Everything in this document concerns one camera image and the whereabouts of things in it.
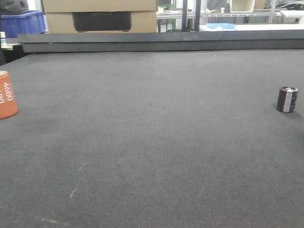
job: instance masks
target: electrolytic capacitor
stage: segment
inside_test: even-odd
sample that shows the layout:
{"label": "electrolytic capacitor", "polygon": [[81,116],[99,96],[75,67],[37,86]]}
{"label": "electrolytic capacitor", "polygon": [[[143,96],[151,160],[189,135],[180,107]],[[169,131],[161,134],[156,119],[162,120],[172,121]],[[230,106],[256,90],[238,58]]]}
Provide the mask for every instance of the electrolytic capacitor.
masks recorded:
{"label": "electrolytic capacitor", "polygon": [[283,113],[292,113],[295,109],[297,96],[297,88],[281,87],[276,109]]}

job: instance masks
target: metal frame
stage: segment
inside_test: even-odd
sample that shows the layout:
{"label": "metal frame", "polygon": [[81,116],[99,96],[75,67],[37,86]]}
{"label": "metal frame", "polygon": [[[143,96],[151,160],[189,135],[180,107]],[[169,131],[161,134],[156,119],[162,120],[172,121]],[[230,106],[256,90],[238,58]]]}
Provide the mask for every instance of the metal frame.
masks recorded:
{"label": "metal frame", "polygon": [[273,23],[275,19],[276,0],[271,0],[271,15],[269,17],[269,23]]}
{"label": "metal frame", "polygon": [[128,34],[21,34],[25,52],[199,51],[304,48],[303,30]]}
{"label": "metal frame", "polygon": [[183,0],[182,3],[182,19],[181,19],[181,31],[187,31],[187,12],[188,12],[188,0]]}
{"label": "metal frame", "polygon": [[195,2],[195,21],[194,21],[194,31],[199,31],[200,29],[200,8],[201,0],[196,0]]}
{"label": "metal frame", "polygon": [[[251,13],[208,13],[206,14],[207,18],[219,18],[219,17],[269,17],[271,16],[271,12],[251,12]],[[273,13],[274,16],[280,16],[280,12]],[[188,12],[187,18],[195,18],[195,13]],[[181,14],[167,14],[167,13],[159,13],[157,14],[157,19],[181,19]]]}

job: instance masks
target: shelf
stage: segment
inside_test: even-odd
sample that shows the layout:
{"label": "shelf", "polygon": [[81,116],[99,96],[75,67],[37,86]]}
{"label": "shelf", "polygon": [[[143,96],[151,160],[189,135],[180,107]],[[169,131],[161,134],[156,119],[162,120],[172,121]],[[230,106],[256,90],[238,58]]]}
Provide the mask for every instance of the shelf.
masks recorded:
{"label": "shelf", "polygon": [[[274,16],[280,16],[280,12],[274,12]],[[271,12],[247,12],[247,13],[207,13],[206,16],[208,18],[216,18],[216,17],[257,17],[257,16],[264,16],[269,17],[271,16]],[[157,14],[157,19],[181,19],[181,13],[159,13]],[[187,18],[192,19],[195,18],[195,13],[188,13]]]}
{"label": "shelf", "polygon": [[[217,18],[217,17],[257,17],[257,16],[271,16],[271,12],[249,12],[249,13],[209,13],[207,14],[208,18]],[[280,16],[280,12],[275,12],[275,16]]]}

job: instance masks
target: black panel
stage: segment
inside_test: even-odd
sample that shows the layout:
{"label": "black panel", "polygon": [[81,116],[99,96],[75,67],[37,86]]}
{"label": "black panel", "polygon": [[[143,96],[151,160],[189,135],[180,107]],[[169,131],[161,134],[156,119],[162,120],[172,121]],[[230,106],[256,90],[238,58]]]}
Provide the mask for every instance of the black panel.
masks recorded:
{"label": "black panel", "polygon": [[242,49],[303,49],[304,40],[236,40],[149,43],[23,44],[24,52],[201,51]]}
{"label": "black panel", "polygon": [[158,0],[158,5],[171,5],[171,0]]}
{"label": "black panel", "polygon": [[132,27],[131,12],[76,12],[74,28],[84,31],[128,31]]}

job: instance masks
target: gray felt surface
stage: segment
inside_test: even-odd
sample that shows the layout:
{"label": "gray felt surface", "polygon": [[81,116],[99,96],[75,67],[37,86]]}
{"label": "gray felt surface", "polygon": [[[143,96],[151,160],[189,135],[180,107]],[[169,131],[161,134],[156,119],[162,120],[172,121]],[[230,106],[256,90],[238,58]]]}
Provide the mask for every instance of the gray felt surface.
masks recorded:
{"label": "gray felt surface", "polygon": [[304,227],[303,65],[304,50],[252,50],[0,67],[20,109],[0,120],[0,227]]}

